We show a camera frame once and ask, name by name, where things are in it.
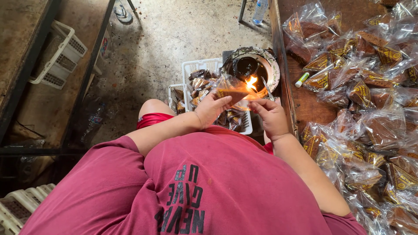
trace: maroon t-shirt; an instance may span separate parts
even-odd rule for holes
[[[20,234],[159,233],[366,235],[351,214],[321,214],[280,158],[203,132],[163,141],[145,159],[126,136],[94,146]]]

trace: glue stick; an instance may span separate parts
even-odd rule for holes
[[[305,73],[302,77],[295,83],[295,87],[301,87],[302,83],[309,77],[309,73]]]

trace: dirty floor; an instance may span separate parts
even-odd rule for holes
[[[132,15],[126,0],[121,0]],[[272,47],[268,11],[261,27],[252,22],[255,0],[248,0],[239,24],[241,0],[133,0],[138,20],[129,25],[110,17],[109,58],[96,75],[85,101],[108,100],[117,111],[107,118],[92,145],[135,130],[138,112],[148,99],[168,99],[168,86],[182,83],[181,63],[219,58],[241,46]]]

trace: plastic bottle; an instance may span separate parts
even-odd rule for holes
[[[92,101],[86,109],[83,120],[80,123],[80,143],[88,147],[98,132],[105,117],[106,105],[99,101],[100,97]]]
[[[254,16],[252,17],[252,22],[255,25],[260,25],[263,21],[264,13],[268,8],[268,0],[257,0],[257,5],[255,7]]]

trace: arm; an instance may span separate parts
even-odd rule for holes
[[[249,107],[260,115],[275,155],[283,159],[312,191],[323,213],[345,216],[350,209],[325,173],[289,133],[284,109],[271,100],[254,100]]]
[[[133,131],[126,136],[135,142],[139,152],[145,157],[151,149],[164,140],[209,127],[220,113],[231,108],[227,105],[231,100],[231,96],[216,99],[214,94],[209,93],[194,112],[180,114],[166,121]]]

